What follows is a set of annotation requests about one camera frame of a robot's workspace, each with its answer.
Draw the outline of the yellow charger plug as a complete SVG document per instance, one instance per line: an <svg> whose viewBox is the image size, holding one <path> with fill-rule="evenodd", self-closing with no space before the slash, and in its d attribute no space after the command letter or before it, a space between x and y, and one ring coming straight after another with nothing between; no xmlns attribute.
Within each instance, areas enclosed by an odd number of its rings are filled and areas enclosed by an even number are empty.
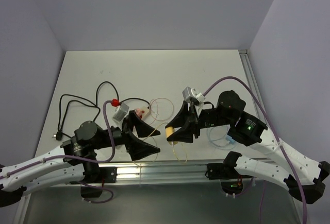
<svg viewBox="0 0 330 224"><path fill-rule="evenodd" d="M166 138L169 138L175 132L175 130L173 127L167 127L165 129L165 132L166 132Z"/></svg>

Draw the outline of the beige red power strip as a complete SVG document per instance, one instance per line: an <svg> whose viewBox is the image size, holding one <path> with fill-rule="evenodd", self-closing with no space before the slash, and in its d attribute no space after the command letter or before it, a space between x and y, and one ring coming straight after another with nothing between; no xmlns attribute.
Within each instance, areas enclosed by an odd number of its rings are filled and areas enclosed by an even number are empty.
<svg viewBox="0 0 330 224"><path fill-rule="evenodd" d="M140 109L144 110L143 119L141 119L141 120L144 120L144 119L146 119L149 116L150 110L149 110L148 107L145 107L145 106L141 107Z"/></svg>

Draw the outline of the pink charger plug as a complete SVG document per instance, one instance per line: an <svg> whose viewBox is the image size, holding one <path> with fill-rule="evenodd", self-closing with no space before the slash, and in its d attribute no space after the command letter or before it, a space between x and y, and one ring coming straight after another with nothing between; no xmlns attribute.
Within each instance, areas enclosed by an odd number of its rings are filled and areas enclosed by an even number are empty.
<svg viewBox="0 0 330 224"><path fill-rule="evenodd" d="M142 110L142 109L140 109L140 108L136 108L136 109L135 109L135 113L137 114L137 116L138 116L140 119L143 119L144 110Z"/></svg>

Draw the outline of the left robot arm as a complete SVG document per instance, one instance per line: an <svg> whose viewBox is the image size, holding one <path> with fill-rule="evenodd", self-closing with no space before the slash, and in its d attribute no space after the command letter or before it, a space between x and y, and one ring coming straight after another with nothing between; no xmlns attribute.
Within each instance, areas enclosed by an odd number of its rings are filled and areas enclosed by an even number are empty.
<svg viewBox="0 0 330 224"><path fill-rule="evenodd" d="M121 128L103 129L93 121L86 121L72 138L51 151L20 164L1 166L1 207L15 204L44 187L100 183L104 176L96 150L123 145L131 160L137 161L160 153L160 148L143 141L160 134L134 111L129 112Z"/></svg>

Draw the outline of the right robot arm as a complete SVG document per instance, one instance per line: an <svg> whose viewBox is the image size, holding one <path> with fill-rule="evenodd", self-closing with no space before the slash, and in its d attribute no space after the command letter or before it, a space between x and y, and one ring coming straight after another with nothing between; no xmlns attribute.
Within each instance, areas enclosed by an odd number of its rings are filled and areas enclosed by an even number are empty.
<svg viewBox="0 0 330 224"><path fill-rule="evenodd" d="M186 88L183 96L181 109L166 125L168 142L192 143L201 129L229 126L227 135L232 140L274 162L264 163L230 151L222 163L207 165L208 179L256 177L283 187L293 198L307 204L323 196L329 163L310 159L283 140L276 140L264 122L244 111L246 103L235 91L222 92L216 107L202 110L197 110L205 99L202 94Z"/></svg>

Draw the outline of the aluminium front rail frame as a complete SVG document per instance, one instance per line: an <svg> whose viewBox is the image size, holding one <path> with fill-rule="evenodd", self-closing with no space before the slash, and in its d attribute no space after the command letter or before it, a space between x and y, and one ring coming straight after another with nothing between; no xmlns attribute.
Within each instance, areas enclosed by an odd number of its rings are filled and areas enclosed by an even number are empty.
<svg viewBox="0 0 330 224"><path fill-rule="evenodd" d="M43 176L33 176L24 186L28 190L37 190L61 184L78 184L92 182L100 173L101 167L117 167L116 183L105 185L149 185L171 183L205 182L208 163L222 161L193 160L186 163L178 161L159 161L144 163L111 163L111 164L79 164L73 167L58 169Z"/></svg>

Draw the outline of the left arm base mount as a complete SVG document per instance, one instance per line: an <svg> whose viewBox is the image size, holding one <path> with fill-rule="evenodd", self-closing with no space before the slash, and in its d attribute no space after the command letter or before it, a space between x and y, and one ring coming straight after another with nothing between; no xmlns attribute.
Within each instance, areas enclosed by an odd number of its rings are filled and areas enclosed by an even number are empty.
<svg viewBox="0 0 330 224"><path fill-rule="evenodd" d="M108 189L106 183L116 183L117 167L101 167L100 173L89 183L84 183L80 187L80 195L84 201L98 204L110 201L113 198L113 192ZM102 193L110 193L110 197L106 200L97 200Z"/></svg>

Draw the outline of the aluminium right side rail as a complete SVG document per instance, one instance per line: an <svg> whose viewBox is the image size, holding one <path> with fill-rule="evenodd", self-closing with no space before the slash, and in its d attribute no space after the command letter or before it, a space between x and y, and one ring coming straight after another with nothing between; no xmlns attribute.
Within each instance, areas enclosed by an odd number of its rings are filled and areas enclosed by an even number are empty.
<svg viewBox="0 0 330 224"><path fill-rule="evenodd" d="M270 130L270 133L272 135L274 135L273 130L270 127L268 120L265 118L265 116L263 114L263 111L265 112L266 110L265 110L265 106L261 99L261 94L260 94L260 91L259 91L259 88L257 85L255 75L252 70L252 65L249 60L248 50L246 50L246 49L238 50L238 52L239 52L239 56L240 56L240 59L241 59L241 62L242 62L243 68L244 68L244 72L245 72L245 75L247 78L247 83L250 86L251 91L253 92L254 96L256 97L256 99L258 100L258 102L260 104L260 105L258 105L256 102L254 102L257 116L259 117L260 120L262 120L264 123L267 124L267 126L269 127L269 130Z"/></svg>

